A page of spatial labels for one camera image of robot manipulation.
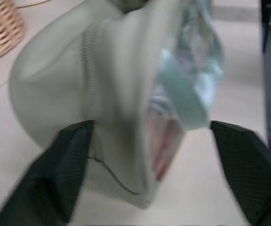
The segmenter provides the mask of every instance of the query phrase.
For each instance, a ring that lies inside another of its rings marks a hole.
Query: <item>wicker basket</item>
[[[24,21],[13,0],[0,0],[0,57],[20,42],[24,32]]]

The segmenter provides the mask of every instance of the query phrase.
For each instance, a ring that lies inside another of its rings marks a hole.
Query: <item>zipper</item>
[[[93,40],[95,35],[96,25],[90,25],[83,33],[82,44],[81,44],[81,55],[83,61],[83,73],[85,76],[86,83],[86,99],[85,109],[93,109],[93,103],[97,92],[97,71],[94,65],[93,55]]]

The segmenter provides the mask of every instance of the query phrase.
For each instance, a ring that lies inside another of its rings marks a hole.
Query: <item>zippered pouch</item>
[[[87,0],[36,35],[11,71],[13,108],[43,148],[95,121],[86,185],[152,202],[185,132],[208,127],[223,54],[204,0],[151,0],[122,14]]]

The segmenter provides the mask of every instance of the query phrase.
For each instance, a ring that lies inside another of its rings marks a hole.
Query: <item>light blue strap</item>
[[[184,130],[208,127],[208,114],[213,102],[215,89],[223,73],[223,52],[219,39],[211,24],[208,8],[203,0],[196,1],[207,29],[212,33],[212,43],[203,69],[196,74],[193,83],[182,70],[175,56],[167,50],[162,51],[158,78],[168,97],[173,102],[176,114]]]

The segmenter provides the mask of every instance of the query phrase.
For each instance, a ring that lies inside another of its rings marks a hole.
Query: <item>floor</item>
[[[8,97],[12,63],[27,41],[46,24],[82,0],[53,0],[23,8],[27,34],[0,58],[0,205],[28,164],[41,150],[16,121]],[[225,78],[210,118],[245,126],[265,134],[261,31],[257,21],[216,20],[226,53]],[[72,222],[83,225],[246,226],[221,172],[211,133],[188,134],[152,206],[139,210],[85,190]]]
[[[257,8],[260,0],[213,0],[216,6]]]

